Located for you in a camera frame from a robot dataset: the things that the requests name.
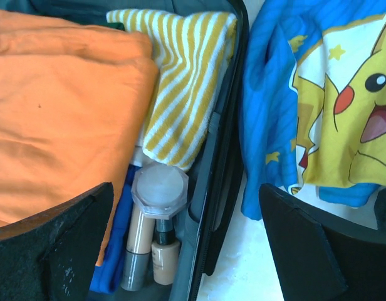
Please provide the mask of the orange cloth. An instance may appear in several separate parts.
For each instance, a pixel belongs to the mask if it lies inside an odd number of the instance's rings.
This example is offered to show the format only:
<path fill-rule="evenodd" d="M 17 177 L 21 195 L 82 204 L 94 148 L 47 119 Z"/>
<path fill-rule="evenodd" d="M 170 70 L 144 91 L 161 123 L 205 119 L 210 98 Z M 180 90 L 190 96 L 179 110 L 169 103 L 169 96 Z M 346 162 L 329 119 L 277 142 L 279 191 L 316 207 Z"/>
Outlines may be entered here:
<path fill-rule="evenodd" d="M 0 226 L 122 194 L 158 69 L 148 35 L 0 10 Z"/>

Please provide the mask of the black suitcase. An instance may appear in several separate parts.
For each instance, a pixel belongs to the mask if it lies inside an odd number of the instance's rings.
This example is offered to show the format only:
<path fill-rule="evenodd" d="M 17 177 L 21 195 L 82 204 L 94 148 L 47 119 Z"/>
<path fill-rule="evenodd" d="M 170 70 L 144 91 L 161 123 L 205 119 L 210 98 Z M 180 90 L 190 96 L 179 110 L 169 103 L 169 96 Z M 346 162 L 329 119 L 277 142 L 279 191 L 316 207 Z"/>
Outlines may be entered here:
<path fill-rule="evenodd" d="M 242 1 L 31 1 L 30 10 L 77 23 L 97 24 L 105 11 L 120 8 L 163 9 L 187 16 L 200 11 L 226 11 L 237 17 L 236 50 L 209 122 L 209 133 L 189 172 L 188 206 L 177 215 L 182 240 L 174 284 L 150 280 L 137 292 L 110 295 L 88 291 L 86 300 L 197 300 L 203 275 L 212 275 L 224 243 L 243 176 L 237 111 L 241 99 L 249 22 Z"/>

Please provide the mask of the blue garment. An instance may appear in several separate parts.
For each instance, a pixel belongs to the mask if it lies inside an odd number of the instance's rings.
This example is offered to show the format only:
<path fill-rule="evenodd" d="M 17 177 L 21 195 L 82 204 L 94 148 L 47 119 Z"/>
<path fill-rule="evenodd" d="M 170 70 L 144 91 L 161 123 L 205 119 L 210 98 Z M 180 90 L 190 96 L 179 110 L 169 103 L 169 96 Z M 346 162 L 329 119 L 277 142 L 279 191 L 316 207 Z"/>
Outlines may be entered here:
<path fill-rule="evenodd" d="M 115 211 L 110 240 L 105 250 L 103 263 L 101 266 L 95 267 L 91 280 L 90 290 L 93 292 L 113 293 L 118 288 L 122 279 L 126 252 L 125 240 L 127 239 L 133 208 L 131 187 L 137 171 L 137 166 L 130 165 L 128 167 L 122 195 Z"/>

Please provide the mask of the cork topped bottle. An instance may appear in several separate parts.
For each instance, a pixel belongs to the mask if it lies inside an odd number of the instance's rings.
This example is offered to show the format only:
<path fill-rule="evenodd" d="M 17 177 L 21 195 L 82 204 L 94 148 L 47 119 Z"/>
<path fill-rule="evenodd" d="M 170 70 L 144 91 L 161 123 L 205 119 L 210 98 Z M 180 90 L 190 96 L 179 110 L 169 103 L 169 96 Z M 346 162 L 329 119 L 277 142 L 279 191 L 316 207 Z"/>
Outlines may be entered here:
<path fill-rule="evenodd" d="M 180 241 L 176 238 L 171 219 L 157 219 L 152 242 L 154 281 L 160 285 L 174 282 L 179 261 Z"/>

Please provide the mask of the black flower pattern blanket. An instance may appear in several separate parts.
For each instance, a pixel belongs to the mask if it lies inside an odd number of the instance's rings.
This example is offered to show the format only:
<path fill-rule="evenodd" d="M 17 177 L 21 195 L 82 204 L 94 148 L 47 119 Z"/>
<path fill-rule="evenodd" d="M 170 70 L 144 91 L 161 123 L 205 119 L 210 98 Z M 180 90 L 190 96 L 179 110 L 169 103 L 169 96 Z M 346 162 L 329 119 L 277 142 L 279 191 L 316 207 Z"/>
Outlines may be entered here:
<path fill-rule="evenodd" d="M 380 190 L 377 194 L 374 213 L 377 220 L 377 228 L 386 232 L 386 188 Z"/>

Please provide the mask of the dark green cloth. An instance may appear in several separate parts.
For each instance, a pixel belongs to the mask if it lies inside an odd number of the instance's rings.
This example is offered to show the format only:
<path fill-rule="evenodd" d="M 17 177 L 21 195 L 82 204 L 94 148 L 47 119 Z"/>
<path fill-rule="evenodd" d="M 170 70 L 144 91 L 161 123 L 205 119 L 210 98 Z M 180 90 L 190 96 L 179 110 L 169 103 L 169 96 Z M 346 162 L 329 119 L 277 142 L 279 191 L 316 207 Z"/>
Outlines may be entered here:
<path fill-rule="evenodd" d="M 104 27 L 116 29 L 116 30 L 120 30 L 120 31 L 125 31 L 125 27 L 124 27 L 123 23 L 119 23 L 119 22 L 105 23 Z"/>

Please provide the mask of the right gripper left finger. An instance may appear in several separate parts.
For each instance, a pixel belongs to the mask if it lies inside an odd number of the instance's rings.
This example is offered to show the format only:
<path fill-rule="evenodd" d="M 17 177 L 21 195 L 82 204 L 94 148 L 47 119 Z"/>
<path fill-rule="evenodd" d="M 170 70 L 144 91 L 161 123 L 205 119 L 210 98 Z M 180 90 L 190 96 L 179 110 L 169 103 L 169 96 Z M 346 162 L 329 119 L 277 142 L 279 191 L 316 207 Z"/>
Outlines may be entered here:
<path fill-rule="evenodd" d="M 113 197 L 104 182 L 0 227 L 0 300 L 86 300 Z"/>

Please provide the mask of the light blue Pikachu shirt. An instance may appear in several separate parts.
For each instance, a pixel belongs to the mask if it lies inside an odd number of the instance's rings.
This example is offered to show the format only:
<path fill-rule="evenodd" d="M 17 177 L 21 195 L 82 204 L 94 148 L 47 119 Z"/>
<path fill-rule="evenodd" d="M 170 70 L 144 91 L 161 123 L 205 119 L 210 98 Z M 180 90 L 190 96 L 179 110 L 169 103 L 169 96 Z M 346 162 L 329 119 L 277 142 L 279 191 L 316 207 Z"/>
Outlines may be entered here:
<path fill-rule="evenodd" d="M 359 208 L 386 187 L 386 1 L 266 1 L 251 28 L 239 135 L 241 205 L 259 188 Z"/>

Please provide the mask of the small white jar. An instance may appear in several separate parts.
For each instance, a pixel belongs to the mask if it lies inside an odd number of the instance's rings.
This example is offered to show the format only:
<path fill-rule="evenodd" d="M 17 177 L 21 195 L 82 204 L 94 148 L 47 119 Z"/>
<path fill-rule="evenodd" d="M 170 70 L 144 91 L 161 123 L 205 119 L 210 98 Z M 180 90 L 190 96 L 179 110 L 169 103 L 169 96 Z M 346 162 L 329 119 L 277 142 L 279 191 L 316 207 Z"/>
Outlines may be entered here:
<path fill-rule="evenodd" d="M 187 204 L 188 186 L 184 171 L 152 162 L 135 173 L 132 199 L 145 217 L 169 220 Z"/>

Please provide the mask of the yellow white striped towel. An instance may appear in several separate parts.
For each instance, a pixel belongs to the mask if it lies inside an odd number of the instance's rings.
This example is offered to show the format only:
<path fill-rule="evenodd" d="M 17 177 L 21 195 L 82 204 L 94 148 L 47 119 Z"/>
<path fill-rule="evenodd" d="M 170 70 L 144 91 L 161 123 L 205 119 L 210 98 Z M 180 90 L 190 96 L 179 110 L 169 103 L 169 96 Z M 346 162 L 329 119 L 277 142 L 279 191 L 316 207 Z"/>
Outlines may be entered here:
<path fill-rule="evenodd" d="M 179 16 L 154 9 L 116 9 L 107 21 L 149 36 L 159 68 L 142 129 L 145 156 L 188 171 L 208 132 L 211 113 L 234 55 L 237 18 L 205 11 Z"/>

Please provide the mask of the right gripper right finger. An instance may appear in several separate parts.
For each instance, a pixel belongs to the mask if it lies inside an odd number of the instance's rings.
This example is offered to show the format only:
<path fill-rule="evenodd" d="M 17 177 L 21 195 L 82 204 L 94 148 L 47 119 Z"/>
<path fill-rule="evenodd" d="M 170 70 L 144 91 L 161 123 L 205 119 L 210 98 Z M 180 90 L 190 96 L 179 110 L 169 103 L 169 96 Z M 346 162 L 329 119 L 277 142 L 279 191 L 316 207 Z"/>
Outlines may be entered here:
<path fill-rule="evenodd" d="M 271 184 L 260 187 L 259 202 L 285 300 L 386 300 L 386 231 Z"/>

